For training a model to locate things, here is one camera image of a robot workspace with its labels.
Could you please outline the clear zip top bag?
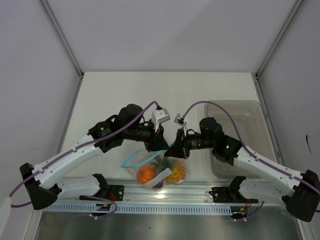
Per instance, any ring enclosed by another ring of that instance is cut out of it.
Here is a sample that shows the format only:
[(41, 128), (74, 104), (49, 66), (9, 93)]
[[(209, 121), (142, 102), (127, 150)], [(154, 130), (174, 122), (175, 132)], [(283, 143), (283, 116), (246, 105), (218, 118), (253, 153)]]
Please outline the clear zip top bag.
[[(158, 157), (160, 157), (160, 158), (165, 157), (164, 153), (165, 152), (163, 150), (155, 151), (155, 152), (148, 152), (147, 150), (143, 150), (143, 149), (137, 150), (134, 153), (132, 153), (122, 163), (121, 168), (125, 169), (131, 175), (133, 180), (135, 180), (138, 184), (140, 184), (141, 186), (148, 188), (148, 189), (153, 189), (153, 186), (155, 186), (156, 184), (158, 184), (160, 182), (164, 182), (164, 186), (161, 189), (183, 183), (189, 177), (190, 170), (188, 169), (187, 164), (182, 159), (173, 157), (173, 158), (180, 160), (186, 167), (186, 177), (183, 182), (178, 183), (178, 184), (167, 184), (165, 182), (165, 178), (168, 177), (172, 173), (169, 168), (161, 171), (160, 173), (157, 172), (157, 170), (155, 168), (156, 160)], [(150, 166), (154, 170), (154, 178), (146, 184), (139, 183), (137, 181), (137, 177), (136, 177), (139, 168), (142, 166)]]

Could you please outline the orange toy pumpkin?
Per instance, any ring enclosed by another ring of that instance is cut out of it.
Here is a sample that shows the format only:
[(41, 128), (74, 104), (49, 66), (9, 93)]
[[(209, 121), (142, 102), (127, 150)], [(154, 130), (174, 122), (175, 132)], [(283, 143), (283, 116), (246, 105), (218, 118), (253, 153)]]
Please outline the orange toy pumpkin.
[(155, 172), (152, 167), (145, 165), (138, 169), (136, 174), (136, 180), (138, 183), (144, 185), (155, 177)]

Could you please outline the purple toy onion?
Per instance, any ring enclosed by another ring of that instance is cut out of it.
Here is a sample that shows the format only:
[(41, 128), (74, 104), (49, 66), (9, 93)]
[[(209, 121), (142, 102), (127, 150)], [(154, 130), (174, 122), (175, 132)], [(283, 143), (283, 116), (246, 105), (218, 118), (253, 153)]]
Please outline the purple toy onion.
[(155, 190), (158, 190), (158, 189), (163, 188), (164, 184), (165, 183), (163, 181), (161, 181), (161, 182), (157, 183), (155, 186), (153, 186), (152, 188), (155, 189)]

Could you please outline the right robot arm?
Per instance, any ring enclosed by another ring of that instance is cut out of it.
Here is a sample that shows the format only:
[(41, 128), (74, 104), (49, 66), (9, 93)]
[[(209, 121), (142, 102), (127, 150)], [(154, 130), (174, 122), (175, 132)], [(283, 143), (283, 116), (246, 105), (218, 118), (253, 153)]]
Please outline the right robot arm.
[(263, 201), (285, 208), (293, 217), (310, 222), (320, 203), (320, 180), (307, 170), (302, 173), (280, 165), (249, 148), (239, 139), (226, 135), (213, 117), (203, 118), (200, 132), (189, 134), (187, 123), (180, 115), (175, 123), (181, 126), (166, 157), (187, 159), (192, 150), (211, 149), (220, 162), (245, 169), (263, 179), (253, 181), (236, 176), (227, 187), (213, 187), (210, 194), (215, 203), (244, 203)]

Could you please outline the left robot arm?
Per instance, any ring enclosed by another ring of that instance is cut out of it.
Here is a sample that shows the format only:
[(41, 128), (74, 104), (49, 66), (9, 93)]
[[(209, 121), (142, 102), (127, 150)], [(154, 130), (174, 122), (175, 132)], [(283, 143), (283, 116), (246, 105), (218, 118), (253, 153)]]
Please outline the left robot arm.
[(140, 106), (129, 104), (90, 128), (65, 152), (37, 165), (23, 164), (19, 170), (33, 209), (45, 209), (58, 199), (105, 199), (110, 186), (102, 174), (78, 178), (66, 175), (86, 161), (121, 146), (124, 140), (143, 142), (149, 152), (168, 150), (162, 127), (162, 123), (170, 120), (168, 111), (158, 106), (147, 122), (143, 122), (144, 112)]

